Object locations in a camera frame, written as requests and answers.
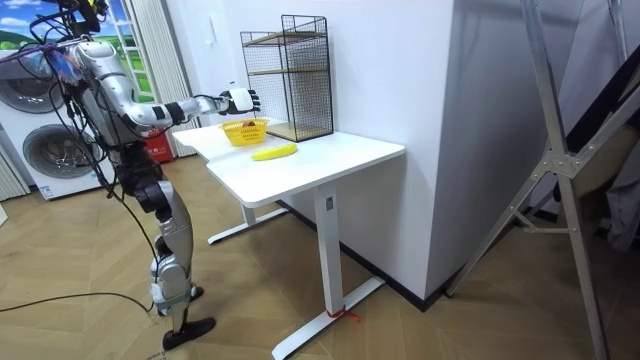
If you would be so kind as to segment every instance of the black wire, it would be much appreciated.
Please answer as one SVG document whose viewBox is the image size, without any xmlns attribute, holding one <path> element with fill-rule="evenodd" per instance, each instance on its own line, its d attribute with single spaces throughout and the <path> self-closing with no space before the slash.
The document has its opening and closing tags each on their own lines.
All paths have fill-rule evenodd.
<svg viewBox="0 0 640 360">
<path fill-rule="evenodd" d="M 27 44 L 24 44 L 24 45 L 22 45 L 22 46 L 20 47 L 20 49 L 18 49 L 18 53 L 20 53 L 20 52 L 24 51 L 24 49 L 25 49 L 27 46 L 29 46 L 29 45 L 38 45 L 38 44 L 36 44 L 36 43 L 27 43 Z M 26 71 L 29 75 L 33 76 L 36 80 L 40 80 L 40 81 L 45 81 L 45 82 L 47 82 L 47 81 L 51 81 L 51 80 L 53 79 L 53 74 L 51 74 L 51 76 L 49 76 L 48 78 L 43 78 L 43 77 L 40 77 L 40 76 L 38 76 L 38 75 L 36 75 L 36 74 L 32 73 L 32 72 L 31 72 L 31 70 L 29 70 L 29 69 L 27 68 L 27 66 L 22 62 L 22 57 L 17 58 L 15 61 L 17 61 L 17 62 L 18 62 L 18 65 L 20 65 L 20 67 L 21 67 L 24 71 Z"/>
<path fill-rule="evenodd" d="M 54 84 L 54 86 L 59 86 L 62 89 L 62 86 L 60 85 L 60 82 L 57 82 L 56 84 Z M 53 86 L 49 89 L 49 97 L 52 100 L 53 96 L 51 93 L 51 90 L 53 89 Z M 145 240 L 147 241 L 147 244 L 149 245 L 149 248 L 151 249 L 151 253 L 153 255 L 153 259 L 156 262 L 156 269 L 159 268 L 159 261 L 158 261 L 158 257 L 156 255 L 156 251 L 153 247 L 153 244 L 151 243 L 151 239 L 149 238 L 149 235 L 147 234 L 146 230 L 144 229 L 144 227 L 142 226 L 142 223 L 140 223 L 140 220 L 138 220 L 138 217 L 133 213 L 133 211 L 131 210 L 131 208 L 124 202 L 124 198 L 120 198 L 115 192 L 114 192 L 114 188 L 115 188 L 115 184 L 116 184 L 116 179 L 114 178 L 112 183 L 109 183 L 108 180 L 106 179 L 104 173 L 102 172 L 102 169 L 99 166 L 99 162 L 96 160 L 94 154 L 92 151 L 90 151 L 90 148 L 88 148 L 86 142 L 84 141 L 84 137 L 82 136 L 81 133 L 78 134 L 78 136 L 74 136 L 73 133 L 71 132 L 71 130 L 67 127 L 67 125 L 64 123 L 64 120 L 62 119 L 62 116 L 60 115 L 60 112 L 58 111 L 57 108 L 55 108 L 55 113 L 58 116 L 58 119 L 60 120 L 60 123 L 65 127 L 65 129 L 67 129 L 67 131 L 69 132 L 69 134 L 72 136 L 72 138 L 74 139 L 74 141 L 79 138 L 80 141 L 82 141 L 84 143 L 84 147 L 89 149 L 89 156 L 91 157 L 91 159 L 89 159 L 89 157 L 87 156 L 87 160 L 89 160 L 89 165 L 91 166 L 91 168 L 93 169 L 93 171 L 96 173 L 96 176 L 98 177 L 98 181 L 103 185 L 103 188 L 105 188 L 107 190 L 107 196 L 108 197 L 113 197 L 115 198 L 120 204 L 122 204 L 122 206 L 124 206 L 124 208 L 129 212 L 129 214 L 131 215 L 131 217 L 133 217 L 133 219 L 135 220 L 136 224 L 138 225 L 138 227 L 140 228 L 140 231 L 142 232 L 142 234 L 145 237 Z M 76 131 L 78 131 L 78 127 L 76 125 L 75 120 L 72 118 L 71 121 L 74 123 L 74 126 L 76 127 Z M 83 147 L 78 144 L 76 142 L 76 146 L 83 151 Z M 156 276 L 154 279 L 154 282 L 158 282 L 158 275 L 157 275 L 157 271 L 156 271 Z"/>
<path fill-rule="evenodd" d="M 63 20 L 63 26 L 66 29 L 70 29 L 71 27 L 69 26 L 68 22 L 65 20 L 65 16 L 69 15 L 69 14 L 73 14 L 74 11 L 78 10 L 79 6 L 78 3 L 76 2 L 75 5 L 70 8 L 69 10 L 65 10 L 65 11 L 60 11 L 56 14 L 53 15 L 47 15 L 47 16 L 42 16 L 42 17 L 38 17 L 38 19 L 36 19 L 35 21 L 31 22 L 31 24 L 29 24 L 29 32 L 31 33 L 31 36 L 33 36 L 33 38 L 39 42 L 40 44 L 44 44 L 45 42 L 38 36 L 36 35 L 35 31 L 33 30 L 33 28 L 38 25 L 41 24 L 43 22 L 47 22 L 49 20 L 55 20 L 55 18 L 57 17 L 61 17 Z"/>
<path fill-rule="evenodd" d="M 205 95 L 205 94 L 198 94 L 198 95 L 193 95 L 193 97 L 204 97 L 213 101 L 222 101 L 224 100 L 222 97 L 217 96 L 217 97 L 213 97 L 213 96 L 209 96 L 209 95 Z"/>
<path fill-rule="evenodd" d="M 43 18 L 43 17 L 44 17 L 44 15 L 36 14 L 36 17 L 37 17 L 38 19 L 40 19 L 40 18 Z M 47 25 L 49 25 L 49 26 L 53 27 L 53 26 L 55 26 L 55 25 L 51 25 L 51 24 L 49 23 L 49 21 L 53 21 L 54 23 L 56 23 L 56 24 L 60 25 L 61 27 L 63 27 L 63 28 L 65 29 L 65 31 L 67 31 L 67 35 L 71 35 L 71 33 L 69 32 L 69 29 L 67 28 L 67 26 L 66 26 L 65 24 L 63 24 L 60 20 L 57 20 L 57 19 L 45 20 L 45 23 L 46 23 Z"/>
<path fill-rule="evenodd" d="M 61 31 L 60 31 L 60 29 L 64 29 L 64 28 L 62 28 L 62 27 L 60 27 L 60 26 L 52 26 L 52 27 L 51 27 L 51 29 L 48 29 L 48 30 L 44 33 L 44 42 L 45 42 L 45 43 L 46 43 L 46 42 L 48 42 L 48 40 L 49 40 L 49 33 L 50 33 L 51 31 L 53 31 L 53 30 L 58 31 L 58 33 L 59 33 L 60 35 L 62 35 L 62 36 L 68 36 L 67 34 L 65 34 L 65 33 L 61 32 Z"/>
<path fill-rule="evenodd" d="M 25 308 L 25 307 L 28 307 L 28 306 L 33 306 L 33 305 L 46 303 L 46 302 L 49 302 L 49 301 L 70 299 L 70 298 L 83 297 L 83 296 L 98 296 L 98 295 L 119 296 L 119 297 L 121 297 L 123 299 L 127 299 L 129 301 L 134 302 L 136 305 L 138 305 L 145 312 L 151 311 L 153 309 L 153 305 L 154 305 L 154 303 L 152 302 L 151 306 L 149 306 L 149 308 L 147 308 L 140 301 L 138 301 L 138 300 L 136 300 L 136 299 L 134 299 L 134 298 L 132 298 L 130 296 L 124 295 L 124 294 L 118 294 L 118 293 L 112 293 L 112 292 L 93 292 L 93 293 L 86 293 L 86 294 L 72 294 L 72 295 L 56 296 L 56 297 L 52 297 L 52 298 L 42 299 L 42 300 L 38 300 L 38 301 L 34 301 L 34 302 L 22 304 L 22 305 L 17 305 L 17 306 L 12 306 L 12 307 L 8 307 L 8 308 L 0 309 L 0 313 L 6 312 L 6 311 L 11 311 L 11 310 L 18 310 L 18 309 L 22 309 L 22 308 Z"/>
<path fill-rule="evenodd" d="M 114 131 L 116 132 L 116 136 L 118 136 L 118 142 L 120 143 L 120 138 L 119 138 L 119 134 L 118 134 L 118 129 L 115 127 L 115 124 L 114 124 L 114 121 L 113 121 L 113 117 L 111 117 L 111 114 L 116 114 L 116 115 L 119 115 L 119 114 L 118 114 L 116 111 L 111 110 L 110 108 L 105 108 L 105 107 L 101 106 L 101 105 L 100 105 L 100 102 L 98 101 L 98 96 L 101 96 L 101 97 L 102 97 L 102 101 L 103 101 L 103 102 L 104 102 L 104 104 L 106 104 L 106 106 L 108 107 L 108 106 L 109 106 L 109 103 L 107 102 L 107 99 L 106 99 L 106 97 L 105 97 L 105 95 L 104 95 L 104 91 L 102 91 L 102 86 L 101 86 L 99 83 L 97 83 L 97 84 L 96 84 L 96 93 L 94 94 L 94 97 L 93 97 L 93 98 L 94 98 L 94 100 L 95 100 L 96 104 L 98 105 L 98 107 L 99 107 L 100 109 L 102 109 L 102 110 L 104 110 L 104 111 L 106 111 L 106 112 L 108 112 L 108 113 L 109 113 L 109 118 L 110 118 L 110 120 L 111 120 L 111 126 L 113 126 Z M 181 122 L 180 124 L 186 124 L 186 123 L 188 123 L 189 121 L 190 121 L 190 120 L 189 120 L 189 119 L 187 119 L 186 121 L 183 121 L 183 122 Z M 167 127 L 166 129 L 162 130 L 160 133 L 155 134 L 155 135 L 153 135 L 153 136 L 142 136 L 142 135 L 138 134 L 138 133 L 135 131 L 135 129 L 133 129 L 131 126 L 129 126 L 129 124 L 128 124 L 127 122 L 123 121 L 122 123 L 125 125 L 125 128 L 127 128 L 127 130 L 128 130 L 128 131 L 129 131 L 133 136 L 137 137 L 138 139 L 142 139 L 142 140 L 152 140 L 152 139 L 155 139 L 155 138 L 159 138 L 160 136 L 164 135 L 167 131 L 171 130 L 171 128 L 173 128 L 173 127 L 175 126 L 175 124 L 174 124 L 174 125 L 171 125 L 171 126 Z"/>
<path fill-rule="evenodd" d="M 38 20 L 34 21 L 31 23 L 30 25 L 30 32 L 33 35 L 33 37 L 36 39 L 36 41 L 38 41 L 39 43 L 43 44 L 42 39 L 40 39 L 35 32 L 33 31 L 33 27 L 39 23 L 42 22 L 47 22 L 48 20 L 53 20 L 55 17 L 62 17 L 62 20 L 64 22 L 64 24 L 62 24 L 65 28 L 65 30 L 69 30 L 70 26 L 69 26 L 69 19 L 67 17 L 71 17 L 71 19 L 73 19 L 73 11 L 75 11 L 77 9 L 77 3 L 74 9 L 71 9 L 69 11 L 61 11 L 58 14 L 54 14 L 54 15 L 50 15 L 50 16 L 38 16 Z M 47 30 L 47 32 L 45 33 L 45 42 L 47 40 L 47 36 L 49 34 L 50 31 L 54 30 L 56 27 L 53 27 L 49 30 Z M 51 62 L 49 61 L 48 57 L 46 56 L 46 54 L 44 54 L 44 59 L 47 61 L 47 63 L 49 64 L 49 66 L 51 66 Z M 38 79 L 38 80 L 43 80 L 43 78 L 40 78 L 38 76 L 36 76 L 35 74 L 31 73 L 29 70 L 27 70 L 27 68 L 24 66 L 24 64 L 22 64 L 20 62 L 20 60 L 18 59 L 18 62 L 20 63 L 20 66 L 22 66 L 22 68 L 27 71 L 27 73 L 29 73 L 31 76 L 33 76 L 34 78 Z M 51 66 L 51 70 L 53 72 L 53 75 L 51 76 L 51 78 L 49 79 L 44 79 L 46 81 L 49 81 L 53 78 L 53 76 L 58 77 L 58 74 L 55 70 L 55 68 L 53 66 Z M 85 156 L 85 158 L 89 161 L 89 166 L 91 166 L 91 168 L 93 169 L 93 171 L 96 173 L 96 176 L 98 177 L 98 181 L 100 182 L 100 184 L 103 186 L 103 188 L 105 188 L 107 190 L 107 196 L 108 197 L 113 197 L 115 198 L 120 204 L 122 204 L 122 206 L 127 210 L 127 212 L 131 215 L 131 217 L 133 217 L 133 219 L 135 220 L 136 224 L 138 225 L 138 227 L 140 228 L 140 231 L 142 232 L 142 234 L 144 235 L 147 244 L 149 245 L 149 249 L 151 249 L 151 253 L 153 255 L 153 259 L 156 262 L 156 275 L 155 275 L 155 279 L 154 282 L 157 283 L 158 282 L 158 268 L 159 268 L 159 261 L 158 261 L 158 257 L 156 254 L 156 251 L 153 247 L 153 244 L 151 243 L 151 239 L 149 238 L 149 235 L 147 234 L 146 230 L 144 229 L 144 227 L 142 226 L 142 223 L 140 222 L 140 220 L 138 219 L 138 217 L 134 214 L 134 212 L 131 210 L 131 208 L 125 203 L 125 192 L 124 189 L 122 191 L 122 196 L 119 197 L 115 191 L 115 185 L 116 185 L 116 180 L 117 177 L 114 176 L 114 179 L 111 183 L 109 183 L 109 181 L 106 179 L 104 173 L 102 172 L 102 169 L 100 168 L 100 162 L 106 158 L 108 156 L 108 149 L 105 149 L 101 144 L 99 144 L 98 142 L 95 142 L 95 145 L 97 145 L 98 148 L 100 148 L 103 153 L 105 154 L 105 156 L 101 156 L 101 160 L 97 160 L 95 157 L 94 152 L 92 151 L 92 149 L 94 148 L 93 146 L 90 146 L 90 144 L 87 143 L 87 141 L 85 140 L 84 136 L 82 136 L 84 134 L 84 130 L 86 128 L 86 126 L 90 123 L 91 119 L 89 116 L 84 116 L 85 114 L 79 114 L 80 116 L 80 124 L 82 125 L 82 127 L 78 126 L 78 123 L 75 120 L 75 117 L 70 116 L 70 120 L 73 123 L 74 129 L 77 132 L 77 135 L 74 135 L 73 132 L 71 131 L 71 129 L 69 128 L 69 126 L 67 126 L 67 124 L 65 124 L 64 119 L 62 118 L 62 115 L 60 115 L 60 112 L 58 110 L 58 108 L 55 106 L 55 102 L 53 99 L 53 89 L 55 86 L 58 86 L 58 88 L 60 89 L 60 92 L 63 94 L 63 87 L 62 84 L 60 83 L 60 81 L 58 80 L 55 84 L 53 84 L 48 91 L 48 95 L 49 95 L 49 100 L 51 101 L 51 104 L 53 105 L 54 111 L 56 113 L 56 115 L 58 116 L 58 119 L 60 120 L 60 123 L 62 124 L 62 126 L 68 131 L 69 135 L 71 135 L 72 139 L 74 139 L 74 143 L 76 145 L 76 147 L 78 147 L 78 149 L 83 153 L 83 155 Z M 67 110 L 70 113 L 76 114 L 76 112 L 73 111 L 73 108 L 71 108 L 71 104 L 70 104 L 70 100 L 66 100 L 65 101 L 65 105 L 67 107 Z M 75 105 L 77 105 L 78 107 L 80 107 L 81 112 L 85 111 L 86 109 L 84 109 L 84 107 L 82 107 L 81 104 L 77 104 L 74 102 Z M 83 116 L 85 117 L 86 122 L 83 124 L 82 123 L 82 119 Z M 113 124 L 113 117 L 111 112 L 109 112 L 109 117 L 112 121 Z M 6 312 L 6 311 L 12 311 L 12 310 L 17 310 L 17 309 L 21 309 L 21 308 L 25 308 L 28 306 L 33 306 L 33 305 L 37 305 L 37 304 L 42 304 L 45 302 L 49 302 L 49 301 L 55 301 L 55 300 L 61 300 L 61 299 L 69 299 L 69 298 L 76 298 L 76 297 L 84 297 L 84 296 L 99 296 L 99 295 L 110 295 L 110 296 L 118 296 L 121 297 L 123 299 L 127 299 L 132 301 L 133 303 L 135 303 L 136 305 L 138 305 L 141 309 L 143 309 L 145 312 L 149 312 L 153 309 L 153 306 L 155 305 L 155 303 L 152 301 L 151 305 L 149 306 L 149 308 L 145 307 L 141 302 L 139 302 L 138 300 L 127 296 L 127 295 L 123 295 L 123 294 L 118 294 L 118 293 L 112 293 L 112 292 L 92 292 L 92 293 L 85 293 L 85 294 L 72 294 L 72 295 L 64 295 L 64 296 L 57 296 L 57 297 L 51 297 L 51 298 L 46 298 L 46 299 L 42 299 L 42 300 L 38 300 L 38 301 L 34 301 L 34 302 L 30 302 L 30 303 L 26 303 L 26 304 L 22 304 L 22 305 L 17 305 L 17 306 L 13 306 L 13 307 L 9 307 L 9 308 L 4 308 L 4 309 L 0 309 L 0 313 L 2 312 Z"/>
<path fill-rule="evenodd" d="M 97 83 L 96 84 L 96 88 L 97 89 L 101 89 L 100 84 Z M 102 93 L 103 96 L 103 101 L 105 101 L 105 104 L 108 105 L 108 103 L 106 103 L 106 98 L 104 97 L 104 93 Z M 60 122 L 62 123 L 62 125 L 65 126 L 64 121 L 62 119 L 62 116 L 60 116 L 60 113 L 58 112 L 58 109 L 56 109 L 56 114 L 58 115 L 58 118 L 60 119 Z M 89 116 L 85 116 L 87 123 L 91 121 Z M 114 131 L 116 132 L 116 137 L 118 138 L 118 143 L 121 143 L 120 141 L 120 135 L 118 134 L 118 130 L 115 128 L 115 124 L 113 121 L 113 117 L 112 117 L 112 113 L 109 112 L 109 118 L 111 120 L 111 124 L 114 127 Z M 73 118 L 71 118 L 71 121 L 73 121 L 75 127 L 76 127 L 76 131 L 78 131 L 78 127 L 76 125 L 76 122 Z M 84 142 L 84 138 L 82 137 L 82 134 L 78 134 L 78 137 Z M 131 215 L 131 217 L 133 217 L 133 219 L 135 220 L 136 224 L 138 225 L 138 227 L 140 228 L 140 231 L 142 232 L 142 234 L 144 235 L 145 240 L 147 241 L 147 244 L 149 245 L 149 249 L 151 249 L 151 253 L 153 254 L 153 259 L 156 262 L 156 275 L 155 275 L 155 279 L 154 282 L 157 283 L 158 282 L 158 268 L 160 267 L 160 263 L 158 261 L 158 257 L 155 251 L 155 248 L 153 246 L 153 244 L 151 243 L 151 239 L 149 238 L 149 235 L 147 234 L 146 230 L 144 229 L 144 227 L 142 226 L 142 223 L 140 223 L 140 220 L 138 219 L 138 217 L 133 213 L 133 211 L 131 210 L 131 208 L 125 203 L 125 197 L 124 197 L 124 189 L 123 189 L 123 196 L 122 197 L 118 197 L 118 195 L 114 192 L 115 186 L 116 186 L 116 180 L 117 178 L 114 176 L 114 179 L 112 181 L 111 184 L 108 183 L 104 173 L 102 172 L 102 169 L 99 166 L 99 162 L 96 161 L 95 157 L 93 157 L 93 152 L 89 151 L 89 154 L 91 155 L 91 157 L 93 158 L 93 163 L 91 162 L 90 159 L 88 159 L 90 161 L 90 165 L 93 168 L 93 171 L 96 173 L 96 175 L 100 178 L 99 181 L 101 184 L 107 184 L 107 185 L 103 185 L 103 187 L 105 187 L 105 189 L 107 190 L 107 196 L 108 197 L 112 197 L 114 199 L 116 199 L 120 204 L 122 204 L 122 206 L 124 206 L 124 208 L 129 212 L 129 214 Z"/>
</svg>

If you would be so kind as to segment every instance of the wire rack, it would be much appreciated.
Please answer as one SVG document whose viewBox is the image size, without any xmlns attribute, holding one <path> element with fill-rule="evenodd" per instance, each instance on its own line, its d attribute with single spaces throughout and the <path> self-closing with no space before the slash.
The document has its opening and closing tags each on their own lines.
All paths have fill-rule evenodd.
<svg viewBox="0 0 640 360">
<path fill-rule="evenodd" d="M 327 19 L 282 15 L 281 32 L 242 32 L 249 86 L 260 96 L 256 117 L 267 132 L 301 142 L 333 133 Z"/>
</svg>

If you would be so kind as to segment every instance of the humanoid robot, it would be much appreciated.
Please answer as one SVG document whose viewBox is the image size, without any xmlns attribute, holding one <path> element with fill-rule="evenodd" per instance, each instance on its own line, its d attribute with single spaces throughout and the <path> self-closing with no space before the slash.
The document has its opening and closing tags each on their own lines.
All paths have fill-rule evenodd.
<svg viewBox="0 0 640 360">
<path fill-rule="evenodd" d="M 155 242 L 157 258 L 151 265 L 155 279 L 151 294 L 158 312 L 171 316 L 172 330 L 163 339 L 164 349 L 171 350 L 204 335 L 214 327 L 215 321 L 213 318 L 187 321 L 190 301 L 204 291 L 191 281 L 191 219 L 171 182 L 147 153 L 143 134 L 182 124 L 199 115 L 257 111 L 258 97 L 247 89 L 231 89 L 217 97 L 196 95 L 166 104 L 138 103 L 132 80 L 115 49 L 108 42 L 93 41 L 89 35 L 100 30 L 96 13 L 105 15 L 106 4 L 101 0 L 49 1 L 58 3 L 60 12 L 39 17 L 31 28 L 55 21 L 62 23 L 69 34 L 67 39 L 58 42 L 54 51 L 63 54 L 74 67 L 72 73 L 79 72 L 80 78 L 66 81 L 52 65 L 54 75 L 60 79 L 67 115 L 86 121 L 114 164 L 124 193 L 135 197 L 145 212 L 153 212 L 157 218 L 160 235 Z M 80 12 L 84 21 L 76 21 L 74 12 Z M 51 65 L 50 55 L 45 58 Z M 87 156 L 99 172 L 99 160 L 90 153 Z M 104 177 L 101 181 L 104 186 L 112 186 Z"/>
</svg>

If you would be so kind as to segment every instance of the landscape picture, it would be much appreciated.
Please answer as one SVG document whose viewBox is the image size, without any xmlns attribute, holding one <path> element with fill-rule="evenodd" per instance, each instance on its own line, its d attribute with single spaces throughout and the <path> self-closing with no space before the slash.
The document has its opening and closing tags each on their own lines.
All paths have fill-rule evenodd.
<svg viewBox="0 0 640 360">
<path fill-rule="evenodd" d="M 124 47 L 136 46 L 131 27 L 129 25 L 116 25 L 116 21 L 126 21 L 125 11 L 120 0 L 109 1 L 113 10 L 115 19 L 107 16 L 101 23 L 99 33 L 92 34 L 94 40 L 107 41 L 116 50 L 120 61 L 128 70 L 145 70 L 140 53 L 137 50 L 125 50 Z M 50 15 L 58 12 L 57 4 L 52 4 L 40 0 L 8 0 L 3 2 L 0 7 L 0 50 L 19 50 L 21 47 L 34 43 L 35 40 L 29 32 L 29 24 L 37 19 L 36 15 Z M 122 44 L 116 33 L 118 26 L 125 44 Z M 51 30 L 51 26 L 47 24 L 39 24 L 34 28 L 36 34 L 44 38 L 47 35 L 47 41 L 57 41 L 60 34 L 56 30 Z M 131 59 L 131 65 L 127 61 L 126 55 Z M 151 92 L 151 86 L 146 73 L 134 74 L 129 71 L 131 78 L 140 84 L 140 90 Z M 152 102 L 153 97 L 147 95 L 139 95 L 138 101 Z"/>
</svg>

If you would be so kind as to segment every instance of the wooden floor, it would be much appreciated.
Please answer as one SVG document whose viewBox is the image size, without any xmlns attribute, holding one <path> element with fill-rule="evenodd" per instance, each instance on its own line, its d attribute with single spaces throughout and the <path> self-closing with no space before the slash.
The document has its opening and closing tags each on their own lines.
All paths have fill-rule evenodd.
<svg viewBox="0 0 640 360">
<path fill-rule="evenodd" d="M 0 358 L 270 359 L 271 349 L 323 310 L 316 235 L 292 215 L 209 246 L 205 239 L 242 222 L 235 200 L 197 157 L 164 166 L 195 226 L 194 280 L 205 295 L 192 319 L 215 329 L 163 354 L 168 319 L 113 297 L 69 299 L 0 313 Z M 155 235 L 153 216 L 145 216 Z M 39 194 L 3 203 L 0 308 L 45 297 L 114 291 L 149 303 L 149 249 L 114 200 L 93 191 L 46 202 Z M 275 205 L 261 209 L 264 213 Z M 640 358 L 640 256 L 591 242 L 594 273 L 615 360 Z M 366 270 L 343 256 L 344 287 Z M 479 264 L 454 299 L 421 313 L 383 287 L 350 318 L 296 359 L 591 359 L 592 350 L 569 241 L 512 231 Z"/>
</svg>

